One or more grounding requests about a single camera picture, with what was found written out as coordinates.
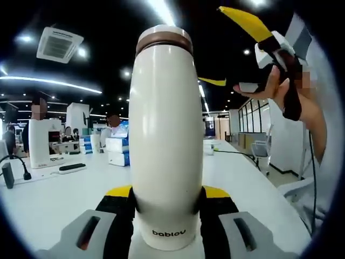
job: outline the gray gripper base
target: gray gripper base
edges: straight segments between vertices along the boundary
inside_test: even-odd
[[[294,253],[282,251],[273,242],[272,232],[248,212],[224,214],[219,216],[229,242],[231,258],[240,259],[290,259],[297,258]],[[238,225],[244,226],[253,247],[247,248]]]
[[[77,242],[92,217],[99,218],[99,221],[87,250],[82,250]],[[115,217],[116,214],[113,213],[87,210],[63,229],[60,241],[55,246],[49,250],[37,251],[36,256],[39,259],[101,259],[109,228]]]

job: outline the white table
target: white table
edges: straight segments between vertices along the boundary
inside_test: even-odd
[[[211,142],[220,150],[236,152],[225,141]],[[8,218],[31,250],[52,247],[59,241],[61,230],[86,209],[95,209],[108,190],[131,183],[130,168],[109,165],[106,154],[70,155],[68,159],[70,162],[66,164],[83,162],[87,169],[13,189],[0,187]],[[21,176],[18,161],[11,163],[17,168],[16,177]],[[56,170],[56,167],[44,168],[39,173]],[[215,152],[214,156],[204,156],[203,184],[227,191],[240,211],[251,213],[272,231],[274,243],[282,250],[300,253],[310,241],[295,209],[242,155]],[[129,258],[204,257],[200,235],[188,247],[168,253],[145,244],[136,220],[134,227]]]

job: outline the bablov logo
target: bablov logo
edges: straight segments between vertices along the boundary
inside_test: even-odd
[[[156,232],[154,230],[152,230],[152,234],[154,234],[155,236],[166,236],[166,237],[169,237],[169,236],[178,236],[178,235],[183,235],[185,233],[185,230],[183,231],[180,231],[180,232],[171,232],[171,233],[160,233],[160,232]]]

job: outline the human hand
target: human hand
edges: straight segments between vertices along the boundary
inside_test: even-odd
[[[239,94],[252,99],[272,99],[283,111],[284,96],[289,89],[289,79],[287,78],[283,83],[279,84],[279,77],[279,69],[273,66],[264,91],[259,93],[245,93],[239,89],[238,85],[235,85],[233,89]],[[303,75],[302,81],[296,81],[295,83],[298,85],[297,92],[302,107],[299,120],[306,123],[307,128],[312,130],[314,127],[318,126],[318,121],[323,120],[323,115],[319,106],[311,99],[310,87],[302,87],[302,84],[310,85],[309,73]]]

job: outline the white thermos bottle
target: white thermos bottle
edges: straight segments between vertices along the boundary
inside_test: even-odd
[[[181,249],[194,239],[202,186],[203,126],[189,35],[158,25],[136,48],[129,149],[137,217],[145,242]]]

